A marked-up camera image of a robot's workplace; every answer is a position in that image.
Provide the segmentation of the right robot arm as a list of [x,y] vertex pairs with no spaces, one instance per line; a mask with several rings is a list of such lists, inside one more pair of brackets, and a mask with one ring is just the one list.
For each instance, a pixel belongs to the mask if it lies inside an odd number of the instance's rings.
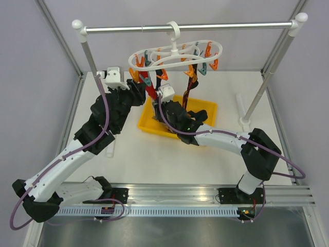
[[231,132],[204,123],[207,112],[186,111],[179,102],[153,102],[156,119],[183,143],[220,148],[242,157],[246,172],[234,189],[240,203],[248,203],[257,187],[268,181],[278,163],[281,150],[262,130]]

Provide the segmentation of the dark argyle sock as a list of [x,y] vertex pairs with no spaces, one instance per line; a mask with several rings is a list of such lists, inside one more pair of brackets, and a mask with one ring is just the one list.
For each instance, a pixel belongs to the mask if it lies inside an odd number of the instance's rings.
[[182,98],[182,106],[186,109],[190,91],[198,86],[197,64],[189,65],[189,70],[184,73],[189,77],[188,86]]

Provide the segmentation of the red sock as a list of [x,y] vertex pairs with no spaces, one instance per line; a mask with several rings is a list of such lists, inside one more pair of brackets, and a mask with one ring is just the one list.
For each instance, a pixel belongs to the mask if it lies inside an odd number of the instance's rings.
[[147,77],[145,79],[145,84],[146,84],[146,88],[145,90],[147,91],[148,95],[151,97],[151,99],[153,101],[156,101],[157,100],[157,93],[156,93],[156,90],[152,84],[152,80],[150,77]]

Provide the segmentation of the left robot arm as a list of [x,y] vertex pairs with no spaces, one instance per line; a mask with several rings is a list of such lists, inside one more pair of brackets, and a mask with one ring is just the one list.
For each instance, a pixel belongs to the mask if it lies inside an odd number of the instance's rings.
[[67,147],[43,170],[28,180],[18,179],[12,188],[18,204],[38,223],[51,219],[61,208],[77,203],[107,203],[113,188],[105,177],[64,185],[80,166],[101,153],[120,134],[132,107],[143,105],[146,84],[129,79],[125,88],[108,88],[97,82],[100,96],[91,105],[88,121],[74,134]]

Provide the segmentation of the small navy sock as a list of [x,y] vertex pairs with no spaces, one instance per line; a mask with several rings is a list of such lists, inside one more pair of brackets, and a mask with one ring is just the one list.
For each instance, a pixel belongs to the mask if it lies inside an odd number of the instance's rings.
[[163,71],[161,69],[156,70],[156,87],[155,90],[158,90],[161,86]]

